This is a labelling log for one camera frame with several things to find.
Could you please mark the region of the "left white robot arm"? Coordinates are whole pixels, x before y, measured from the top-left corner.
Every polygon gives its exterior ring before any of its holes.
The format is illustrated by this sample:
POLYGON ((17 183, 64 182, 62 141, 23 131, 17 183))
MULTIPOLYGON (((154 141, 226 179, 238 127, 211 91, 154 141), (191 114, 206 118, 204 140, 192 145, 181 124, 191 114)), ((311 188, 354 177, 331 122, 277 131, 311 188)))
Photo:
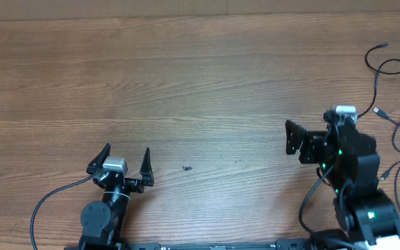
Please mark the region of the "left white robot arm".
POLYGON ((103 196, 100 201, 93 201, 82 209, 83 230, 78 244, 72 249, 130 248, 122 237, 126 211, 132 193, 143 193, 146 187, 154 185, 150 149, 146 149, 143 157, 141 178, 128 178, 127 171, 126 159, 111 156, 109 143, 88 164, 86 172, 103 190, 103 196))

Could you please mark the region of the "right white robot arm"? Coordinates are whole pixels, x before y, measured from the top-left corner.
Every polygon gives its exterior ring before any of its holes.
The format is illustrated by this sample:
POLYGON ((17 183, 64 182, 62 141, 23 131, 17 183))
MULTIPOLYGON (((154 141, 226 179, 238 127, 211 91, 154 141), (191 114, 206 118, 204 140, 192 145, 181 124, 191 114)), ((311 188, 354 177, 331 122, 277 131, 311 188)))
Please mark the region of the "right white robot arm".
POLYGON ((317 164, 318 184, 330 185, 340 225, 314 231, 305 249, 400 249, 400 217, 393 201, 378 188, 380 157, 376 140, 353 122, 331 121, 326 131, 307 131, 286 121, 286 153, 300 153, 303 164, 317 164))

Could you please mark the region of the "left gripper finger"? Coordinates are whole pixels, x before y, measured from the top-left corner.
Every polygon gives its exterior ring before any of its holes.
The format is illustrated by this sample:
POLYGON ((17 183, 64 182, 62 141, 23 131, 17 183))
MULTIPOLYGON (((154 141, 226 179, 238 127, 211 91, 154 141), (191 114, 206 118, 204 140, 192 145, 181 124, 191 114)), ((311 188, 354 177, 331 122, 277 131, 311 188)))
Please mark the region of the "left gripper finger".
POLYGON ((110 148, 110 143, 107 143, 101 152, 87 165, 87 174, 94 174, 98 168, 102 168, 104 161, 110 155, 110 148))
POLYGON ((146 148, 142 165, 140 168, 140 174, 142 175, 143 185, 153 187, 154 176, 151 168, 151 152, 149 147, 146 148))

